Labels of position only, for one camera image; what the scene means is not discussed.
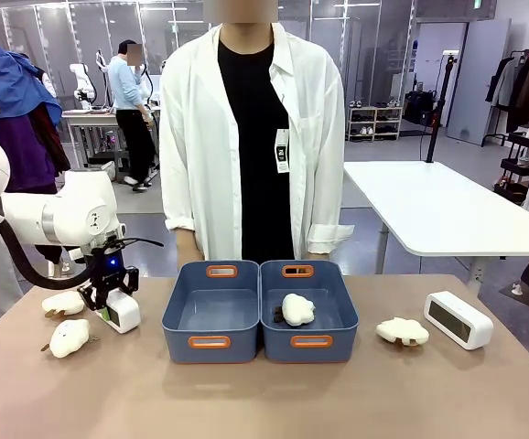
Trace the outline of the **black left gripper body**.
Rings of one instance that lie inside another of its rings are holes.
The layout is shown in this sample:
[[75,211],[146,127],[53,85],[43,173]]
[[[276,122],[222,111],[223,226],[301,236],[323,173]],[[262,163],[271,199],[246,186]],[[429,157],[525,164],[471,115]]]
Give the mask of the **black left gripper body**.
[[124,241],[107,242],[103,247],[94,248],[93,254],[85,255],[86,266],[95,263],[94,270],[84,289],[125,289],[127,275],[122,250]]

